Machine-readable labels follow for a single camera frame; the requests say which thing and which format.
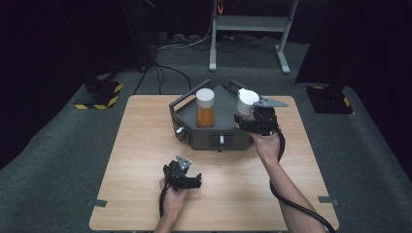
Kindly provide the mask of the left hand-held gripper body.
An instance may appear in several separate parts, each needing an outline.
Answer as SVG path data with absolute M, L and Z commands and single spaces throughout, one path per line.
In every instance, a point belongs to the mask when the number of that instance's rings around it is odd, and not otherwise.
M 187 177 L 187 172 L 191 162 L 180 155 L 176 156 L 175 160 L 172 160 L 168 165 L 163 166 L 163 173 L 166 182 L 170 184 L 176 191 L 181 188 L 184 182 L 192 181 Z

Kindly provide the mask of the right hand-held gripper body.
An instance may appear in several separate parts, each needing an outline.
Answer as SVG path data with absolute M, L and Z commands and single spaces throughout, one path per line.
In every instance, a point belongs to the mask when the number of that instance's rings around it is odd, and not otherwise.
M 258 133 L 262 136 L 272 135 L 274 132 L 281 131 L 276 111 L 277 107 L 287 107 L 288 104 L 271 99 L 261 98 L 254 103 L 253 119 L 248 122 L 246 130 L 252 133 Z

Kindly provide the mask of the white cup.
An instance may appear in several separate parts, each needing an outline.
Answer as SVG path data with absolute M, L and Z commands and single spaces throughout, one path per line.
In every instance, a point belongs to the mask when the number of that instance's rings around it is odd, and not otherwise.
M 237 112 L 244 116 L 249 116 L 254 107 L 254 103 L 259 100 L 259 96 L 252 90 L 241 88 L 237 94 Z

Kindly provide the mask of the glass jar of orange powder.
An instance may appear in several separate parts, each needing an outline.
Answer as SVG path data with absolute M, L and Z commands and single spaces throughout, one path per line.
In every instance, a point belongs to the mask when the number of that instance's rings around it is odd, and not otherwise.
M 196 91 L 197 115 L 196 123 L 200 127 L 211 127 L 214 125 L 214 98 L 215 93 L 210 88 L 201 88 Z

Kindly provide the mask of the person's left hand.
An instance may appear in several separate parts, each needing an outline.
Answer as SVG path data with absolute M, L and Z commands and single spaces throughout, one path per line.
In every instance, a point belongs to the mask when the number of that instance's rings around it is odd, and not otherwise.
M 159 181 L 161 194 L 161 207 L 164 214 L 180 214 L 184 208 L 189 194 L 188 189 L 179 189 L 178 191 L 170 187 L 165 179 Z

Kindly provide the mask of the person's right hand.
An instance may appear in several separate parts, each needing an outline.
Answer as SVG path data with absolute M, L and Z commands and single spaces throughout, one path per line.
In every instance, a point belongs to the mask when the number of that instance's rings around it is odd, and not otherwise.
M 250 136 L 254 140 L 257 155 L 263 163 L 276 164 L 279 162 L 280 137 L 277 133 L 272 133 L 269 136 L 251 133 Z

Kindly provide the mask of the black yellow striped base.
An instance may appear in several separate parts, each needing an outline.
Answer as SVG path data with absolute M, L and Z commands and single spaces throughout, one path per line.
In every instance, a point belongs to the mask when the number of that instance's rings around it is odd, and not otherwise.
M 354 110 L 343 93 L 343 85 L 306 86 L 305 90 L 317 114 L 351 115 Z
M 74 107 L 78 110 L 106 110 L 112 108 L 117 102 L 122 84 L 113 81 L 97 81 L 85 84 L 87 100 L 74 102 Z

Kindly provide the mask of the grey metal stand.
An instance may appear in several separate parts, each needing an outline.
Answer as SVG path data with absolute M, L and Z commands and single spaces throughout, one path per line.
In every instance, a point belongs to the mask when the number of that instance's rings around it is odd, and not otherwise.
M 218 11 L 221 0 L 212 0 L 212 35 L 209 55 L 209 70 L 217 69 L 217 32 L 218 31 L 251 31 L 251 32 L 276 32 L 282 38 L 274 47 L 280 67 L 284 74 L 289 74 L 291 69 L 284 54 L 284 48 L 292 27 L 294 14 L 299 0 L 292 0 L 289 14 L 286 17 L 253 17 L 253 16 L 225 16 Z

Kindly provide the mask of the power strip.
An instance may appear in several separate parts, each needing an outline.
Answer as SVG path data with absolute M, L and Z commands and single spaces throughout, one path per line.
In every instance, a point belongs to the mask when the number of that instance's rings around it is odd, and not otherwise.
M 159 34 L 159 44 L 161 46 L 175 45 L 175 44 L 190 44 L 200 40 L 199 35 L 184 35 L 182 33 L 169 34 L 162 32 Z

